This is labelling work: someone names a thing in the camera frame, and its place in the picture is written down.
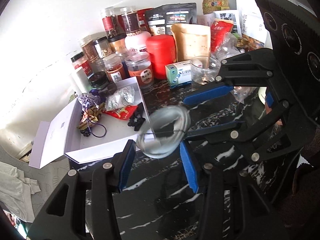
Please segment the black polka dot scrunchie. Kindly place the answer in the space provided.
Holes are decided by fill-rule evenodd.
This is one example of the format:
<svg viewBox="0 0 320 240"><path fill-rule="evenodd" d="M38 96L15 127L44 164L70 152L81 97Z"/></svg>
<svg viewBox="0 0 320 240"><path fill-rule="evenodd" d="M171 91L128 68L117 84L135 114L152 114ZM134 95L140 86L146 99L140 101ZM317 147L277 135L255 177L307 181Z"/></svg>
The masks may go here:
<svg viewBox="0 0 320 240"><path fill-rule="evenodd" d="M143 114L144 114L143 103L140 103L137 105L136 110L129 118L129 122L127 125L129 127L133 127L134 131L138 132L140 130L141 126L145 122L145 118L143 117Z"/></svg>

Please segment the red snack packet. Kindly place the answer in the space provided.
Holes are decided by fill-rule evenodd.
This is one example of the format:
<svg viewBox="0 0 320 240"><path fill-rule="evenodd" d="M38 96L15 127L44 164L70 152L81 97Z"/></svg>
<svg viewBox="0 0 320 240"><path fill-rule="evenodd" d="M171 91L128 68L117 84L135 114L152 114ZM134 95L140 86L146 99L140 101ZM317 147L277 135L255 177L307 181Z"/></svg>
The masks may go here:
<svg viewBox="0 0 320 240"><path fill-rule="evenodd" d="M134 114L137 108L138 108L137 105L133 105L133 106L126 106L123 108L115 109L112 111L103 110L102 113L119 120L127 121L131 118L131 116Z"/></svg>

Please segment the purple drawstring pouch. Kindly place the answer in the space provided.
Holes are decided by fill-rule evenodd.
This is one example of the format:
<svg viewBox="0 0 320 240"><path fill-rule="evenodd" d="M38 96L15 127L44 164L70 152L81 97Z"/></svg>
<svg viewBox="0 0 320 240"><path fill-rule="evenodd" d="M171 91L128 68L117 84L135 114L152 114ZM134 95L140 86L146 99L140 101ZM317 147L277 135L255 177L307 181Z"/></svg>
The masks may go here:
<svg viewBox="0 0 320 240"><path fill-rule="evenodd" d="M105 101L98 94L82 93L77 97L82 110L88 112L90 109L101 109L105 107Z"/></svg>

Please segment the clear plastic bag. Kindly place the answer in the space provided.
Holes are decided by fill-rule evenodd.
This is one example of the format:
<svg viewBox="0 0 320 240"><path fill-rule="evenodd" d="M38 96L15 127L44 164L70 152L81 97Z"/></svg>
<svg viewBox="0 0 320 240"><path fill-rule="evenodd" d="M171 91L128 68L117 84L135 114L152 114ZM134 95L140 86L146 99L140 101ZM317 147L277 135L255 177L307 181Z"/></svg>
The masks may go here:
<svg viewBox="0 0 320 240"><path fill-rule="evenodd" d="M217 46L216 51L213 52L213 55L218 59L218 61L226 60L229 57L233 57L239 54L244 53L245 51L238 50L236 48L237 38L232 33L228 32L224 35L222 43ZM231 94L234 96L237 102L244 103L245 99L250 96L256 87L234 87L231 91Z"/></svg>

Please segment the glass mug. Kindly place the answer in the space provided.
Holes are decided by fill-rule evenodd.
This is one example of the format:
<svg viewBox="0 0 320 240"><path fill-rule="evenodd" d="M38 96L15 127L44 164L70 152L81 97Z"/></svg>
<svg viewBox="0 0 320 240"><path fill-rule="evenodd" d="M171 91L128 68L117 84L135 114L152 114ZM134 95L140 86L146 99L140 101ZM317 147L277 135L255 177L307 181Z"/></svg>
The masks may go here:
<svg viewBox="0 0 320 240"><path fill-rule="evenodd" d="M215 81L221 67L215 56L197 56L191 59L191 87L199 89L202 85Z"/></svg>

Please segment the white cloth on chair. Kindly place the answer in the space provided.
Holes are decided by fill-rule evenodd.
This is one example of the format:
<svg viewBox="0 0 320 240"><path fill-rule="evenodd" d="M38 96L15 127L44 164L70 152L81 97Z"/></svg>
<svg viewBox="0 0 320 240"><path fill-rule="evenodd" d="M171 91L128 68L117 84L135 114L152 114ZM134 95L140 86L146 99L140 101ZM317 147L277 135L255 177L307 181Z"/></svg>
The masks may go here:
<svg viewBox="0 0 320 240"><path fill-rule="evenodd" d="M24 172L1 162L1 202L19 219L32 223L35 219L31 196L41 192L37 180L26 178Z"/></svg>

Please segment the white open gift box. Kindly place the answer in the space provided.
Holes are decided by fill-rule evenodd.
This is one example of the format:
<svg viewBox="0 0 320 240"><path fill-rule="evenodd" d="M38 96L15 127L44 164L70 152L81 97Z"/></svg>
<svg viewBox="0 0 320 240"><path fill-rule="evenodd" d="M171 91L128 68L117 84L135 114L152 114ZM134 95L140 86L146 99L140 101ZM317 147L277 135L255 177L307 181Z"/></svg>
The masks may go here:
<svg viewBox="0 0 320 240"><path fill-rule="evenodd" d="M136 140L137 132L128 121L103 114L101 126L94 126L94 134L84 137L77 129L82 107L73 100L51 121L42 121L34 139L29 166L43 168L60 157L77 164L91 163L113 157L123 151L128 140Z"/></svg>

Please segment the black printed food pouch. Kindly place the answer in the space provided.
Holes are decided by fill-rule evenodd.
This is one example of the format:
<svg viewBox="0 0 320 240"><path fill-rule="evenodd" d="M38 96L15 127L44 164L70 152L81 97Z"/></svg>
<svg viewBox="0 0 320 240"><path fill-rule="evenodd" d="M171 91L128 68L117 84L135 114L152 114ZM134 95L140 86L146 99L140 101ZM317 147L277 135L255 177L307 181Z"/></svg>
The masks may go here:
<svg viewBox="0 0 320 240"><path fill-rule="evenodd" d="M171 35L173 24L196 24L196 3L166 4L145 12L145 19L151 35Z"/></svg>

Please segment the tall dark label jar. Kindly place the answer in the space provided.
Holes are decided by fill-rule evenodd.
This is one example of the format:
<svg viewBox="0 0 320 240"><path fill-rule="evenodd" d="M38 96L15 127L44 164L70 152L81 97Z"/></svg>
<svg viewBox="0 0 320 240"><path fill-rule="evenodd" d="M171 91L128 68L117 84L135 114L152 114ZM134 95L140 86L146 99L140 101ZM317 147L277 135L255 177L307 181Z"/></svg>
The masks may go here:
<svg viewBox="0 0 320 240"><path fill-rule="evenodd" d="M136 7L128 6L120 9L121 18L124 22L124 30L127 36L134 36L141 33L139 18Z"/></svg>

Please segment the white foil sachet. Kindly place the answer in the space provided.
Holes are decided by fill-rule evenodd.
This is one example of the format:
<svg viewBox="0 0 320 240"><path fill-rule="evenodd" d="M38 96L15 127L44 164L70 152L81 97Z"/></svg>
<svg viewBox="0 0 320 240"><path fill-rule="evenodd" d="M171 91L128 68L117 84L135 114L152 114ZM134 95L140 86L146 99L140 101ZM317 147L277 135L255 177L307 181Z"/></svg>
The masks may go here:
<svg viewBox="0 0 320 240"><path fill-rule="evenodd" d="M134 101L135 89L131 86L126 86L118 89L114 94L107 97L105 108L107 111L114 111L126 106L131 106Z"/></svg>

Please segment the black round lid jar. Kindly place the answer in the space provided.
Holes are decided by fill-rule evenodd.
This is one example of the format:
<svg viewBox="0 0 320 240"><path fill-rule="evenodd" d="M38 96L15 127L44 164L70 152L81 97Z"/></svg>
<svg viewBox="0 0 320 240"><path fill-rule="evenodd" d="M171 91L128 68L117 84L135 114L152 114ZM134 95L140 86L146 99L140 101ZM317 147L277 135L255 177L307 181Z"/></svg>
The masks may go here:
<svg viewBox="0 0 320 240"><path fill-rule="evenodd" d="M94 73L90 76L88 81L92 89L103 89L109 84L107 75L104 71Z"/></svg>

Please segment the chili powder jar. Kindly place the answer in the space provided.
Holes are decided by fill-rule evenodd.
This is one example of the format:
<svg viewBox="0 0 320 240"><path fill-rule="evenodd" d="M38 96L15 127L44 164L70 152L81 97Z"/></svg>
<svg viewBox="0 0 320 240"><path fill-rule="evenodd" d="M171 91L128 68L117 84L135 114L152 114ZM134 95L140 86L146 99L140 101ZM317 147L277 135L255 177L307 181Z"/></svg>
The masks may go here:
<svg viewBox="0 0 320 240"><path fill-rule="evenodd" d="M111 82L118 83L126 79L126 73L121 59L116 54L110 54L103 58L105 72Z"/></svg>

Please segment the tall red label jar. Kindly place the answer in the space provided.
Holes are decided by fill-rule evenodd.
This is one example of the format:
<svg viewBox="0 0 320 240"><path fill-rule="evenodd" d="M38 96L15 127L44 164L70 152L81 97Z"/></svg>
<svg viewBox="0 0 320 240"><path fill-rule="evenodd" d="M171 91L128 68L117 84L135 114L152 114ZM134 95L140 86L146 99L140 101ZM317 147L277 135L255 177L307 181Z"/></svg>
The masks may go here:
<svg viewBox="0 0 320 240"><path fill-rule="evenodd" d="M103 17L103 25L108 39L120 35L120 29L114 7L105 8L105 16Z"/></svg>

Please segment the black lid nut jar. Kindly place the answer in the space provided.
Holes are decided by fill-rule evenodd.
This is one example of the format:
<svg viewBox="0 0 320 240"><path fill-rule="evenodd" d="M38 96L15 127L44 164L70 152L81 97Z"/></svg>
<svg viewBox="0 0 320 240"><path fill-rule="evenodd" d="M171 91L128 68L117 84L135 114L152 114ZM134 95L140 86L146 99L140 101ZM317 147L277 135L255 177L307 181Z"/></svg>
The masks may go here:
<svg viewBox="0 0 320 240"><path fill-rule="evenodd" d="M103 36L101 38L94 40L93 44L94 44L94 47L97 51L97 54L99 55L99 57L101 59L103 59L113 53L112 48L111 48L106 36Z"/></svg>

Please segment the brown label clear jar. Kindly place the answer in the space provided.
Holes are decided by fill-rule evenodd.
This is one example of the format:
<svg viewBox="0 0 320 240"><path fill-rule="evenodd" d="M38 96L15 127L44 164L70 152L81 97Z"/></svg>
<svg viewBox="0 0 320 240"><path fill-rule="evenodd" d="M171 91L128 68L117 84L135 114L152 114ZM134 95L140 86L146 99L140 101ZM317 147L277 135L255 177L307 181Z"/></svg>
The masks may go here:
<svg viewBox="0 0 320 240"><path fill-rule="evenodd" d="M99 58L98 52L90 35L84 37L80 42L80 47L89 61L94 62Z"/></svg>

